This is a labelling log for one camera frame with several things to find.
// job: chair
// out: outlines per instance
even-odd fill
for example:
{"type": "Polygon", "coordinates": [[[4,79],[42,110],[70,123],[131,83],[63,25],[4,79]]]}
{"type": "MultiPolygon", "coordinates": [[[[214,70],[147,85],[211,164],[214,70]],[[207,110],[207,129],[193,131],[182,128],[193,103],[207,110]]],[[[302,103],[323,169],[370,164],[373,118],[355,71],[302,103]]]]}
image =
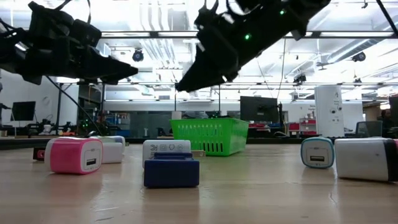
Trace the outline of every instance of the chair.
{"type": "Polygon", "coordinates": [[[356,123],[355,137],[381,137],[383,133],[382,121],[360,121],[356,123]]]}
{"type": "Polygon", "coordinates": [[[164,131],[163,128],[157,128],[157,136],[158,137],[166,136],[166,132],[164,131]]]}

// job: robotic arm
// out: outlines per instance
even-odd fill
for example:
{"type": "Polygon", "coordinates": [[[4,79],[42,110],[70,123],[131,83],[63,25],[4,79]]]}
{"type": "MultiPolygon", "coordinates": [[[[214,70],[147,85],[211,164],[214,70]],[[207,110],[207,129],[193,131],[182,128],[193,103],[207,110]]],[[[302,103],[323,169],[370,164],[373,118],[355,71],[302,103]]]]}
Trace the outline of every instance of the robotic arm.
{"type": "Polygon", "coordinates": [[[289,32],[300,40],[309,20],[330,0],[236,0],[245,15],[231,10],[217,14],[218,0],[205,5],[195,20],[198,28],[195,62],[177,85],[178,91],[195,91],[231,82],[243,65],[289,32]]]}
{"type": "Polygon", "coordinates": [[[22,75],[27,82],[41,84],[43,75],[79,78],[86,83],[106,84],[135,75],[137,68],[112,57],[103,57],[95,48],[100,30],[61,11],[35,2],[29,30],[13,28],[0,19],[6,32],[0,33],[0,68],[22,75]]]}

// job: blue charger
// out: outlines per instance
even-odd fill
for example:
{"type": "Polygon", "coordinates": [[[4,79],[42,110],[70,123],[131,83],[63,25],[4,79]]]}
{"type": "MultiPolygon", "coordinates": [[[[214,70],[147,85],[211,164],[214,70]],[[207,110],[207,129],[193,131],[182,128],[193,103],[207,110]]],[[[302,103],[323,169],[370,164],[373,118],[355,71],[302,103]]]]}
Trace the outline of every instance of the blue charger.
{"type": "Polygon", "coordinates": [[[148,188],[196,187],[199,161],[190,152],[155,152],[144,163],[144,186],[148,188]]]}

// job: wooden table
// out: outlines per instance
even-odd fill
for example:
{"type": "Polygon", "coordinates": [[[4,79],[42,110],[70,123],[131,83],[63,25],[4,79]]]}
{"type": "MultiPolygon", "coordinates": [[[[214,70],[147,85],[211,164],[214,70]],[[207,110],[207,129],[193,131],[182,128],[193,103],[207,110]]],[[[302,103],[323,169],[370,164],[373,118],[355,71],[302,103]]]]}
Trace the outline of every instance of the wooden table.
{"type": "Polygon", "coordinates": [[[143,188],[141,145],[126,149],[123,164],[83,176],[49,174],[31,157],[0,152],[2,224],[398,223],[398,186],[307,169],[299,145],[203,157],[196,189],[143,188]]]}

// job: black monitor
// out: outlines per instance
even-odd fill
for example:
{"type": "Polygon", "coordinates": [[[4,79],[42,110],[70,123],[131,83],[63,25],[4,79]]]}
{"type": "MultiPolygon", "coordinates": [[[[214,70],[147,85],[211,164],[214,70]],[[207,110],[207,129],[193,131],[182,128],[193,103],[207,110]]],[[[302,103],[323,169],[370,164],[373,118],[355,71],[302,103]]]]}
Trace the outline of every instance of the black monitor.
{"type": "Polygon", "coordinates": [[[241,96],[241,120],[278,123],[278,99],[241,96]]]}
{"type": "Polygon", "coordinates": [[[14,102],[12,104],[11,121],[33,121],[35,107],[35,101],[14,102]]]}

